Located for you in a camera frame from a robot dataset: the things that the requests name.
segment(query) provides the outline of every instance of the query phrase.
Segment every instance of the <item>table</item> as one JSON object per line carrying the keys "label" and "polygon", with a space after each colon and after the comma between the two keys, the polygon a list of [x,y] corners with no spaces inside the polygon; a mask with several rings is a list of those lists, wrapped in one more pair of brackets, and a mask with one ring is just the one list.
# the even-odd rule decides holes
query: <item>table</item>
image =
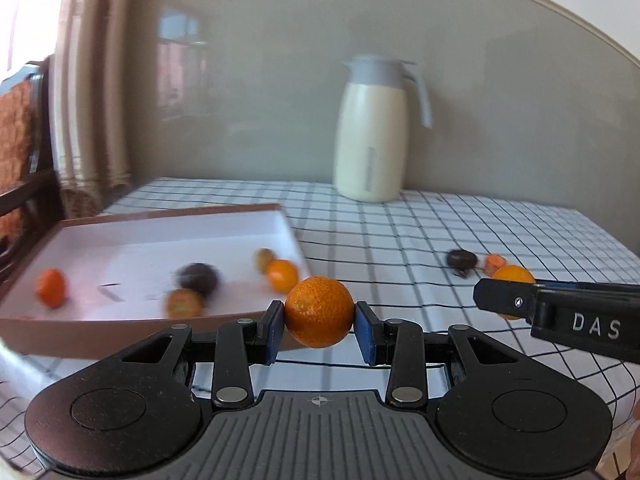
{"label": "table", "polygon": [[[358,203],[329,184],[160,178],[133,191],[105,214],[214,204],[279,202],[287,211],[314,274],[341,280],[381,319],[400,317],[424,330],[465,323],[572,377],[599,394],[615,428],[636,403],[640,367],[533,339],[522,320],[506,321],[474,306],[473,287],[445,265],[453,248],[505,256],[538,279],[640,283],[640,258],[580,212],[556,206],[406,190],[388,203]],[[40,467],[24,435],[27,400],[85,360],[16,355],[0,348],[0,453],[33,473]],[[362,361],[353,333],[322,349],[281,352],[271,367],[253,366],[254,390],[378,389],[388,368]],[[199,365],[194,391],[210,395],[211,365]],[[443,395],[441,366],[428,369],[430,397]]]}

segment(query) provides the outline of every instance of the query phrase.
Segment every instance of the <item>silver screw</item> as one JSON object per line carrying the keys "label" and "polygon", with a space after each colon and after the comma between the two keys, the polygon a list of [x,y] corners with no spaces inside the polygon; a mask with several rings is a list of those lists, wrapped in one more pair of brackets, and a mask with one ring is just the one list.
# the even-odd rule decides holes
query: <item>silver screw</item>
{"label": "silver screw", "polygon": [[391,396],[398,402],[417,402],[422,398],[422,392],[413,386],[400,386],[391,392]]}
{"label": "silver screw", "polygon": [[220,402],[240,402],[247,395],[246,390],[238,386],[227,386],[226,388],[220,388],[216,392],[216,397]]}

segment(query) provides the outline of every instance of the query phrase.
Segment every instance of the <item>cream-colored pitcher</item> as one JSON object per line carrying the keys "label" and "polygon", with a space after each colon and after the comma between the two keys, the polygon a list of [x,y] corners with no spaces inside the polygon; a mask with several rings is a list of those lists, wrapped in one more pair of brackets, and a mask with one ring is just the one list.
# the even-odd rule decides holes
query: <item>cream-colored pitcher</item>
{"label": "cream-colored pitcher", "polygon": [[356,56],[345,63],[351,78],[342,96],[335,140],[334,185],[362,202],[392,200],[402,186],[409,137],[404,83],[418,87],[422,124],[431,127],[427,89],[411,63]]}

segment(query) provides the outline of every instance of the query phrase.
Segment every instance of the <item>wooden chair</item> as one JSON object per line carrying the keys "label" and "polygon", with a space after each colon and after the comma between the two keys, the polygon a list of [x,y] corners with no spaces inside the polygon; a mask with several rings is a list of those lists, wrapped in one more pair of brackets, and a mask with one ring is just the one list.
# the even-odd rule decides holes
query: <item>wooden chair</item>
{"label": "wooden chair", "polygon": [[49,59],[20,72],[26,77],[0,85],[0,283],[64,216],[51,155]]}

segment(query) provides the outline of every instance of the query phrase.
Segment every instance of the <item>beige curtain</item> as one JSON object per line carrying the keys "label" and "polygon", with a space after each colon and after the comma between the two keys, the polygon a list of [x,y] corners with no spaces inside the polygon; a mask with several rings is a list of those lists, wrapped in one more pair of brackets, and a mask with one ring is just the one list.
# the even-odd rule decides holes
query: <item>beige curtain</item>
{"label": "beige curtain", "polygon": [[127,0],[62,0],[50,78],[51,143],[70,218],[130,187],[122,114]]}

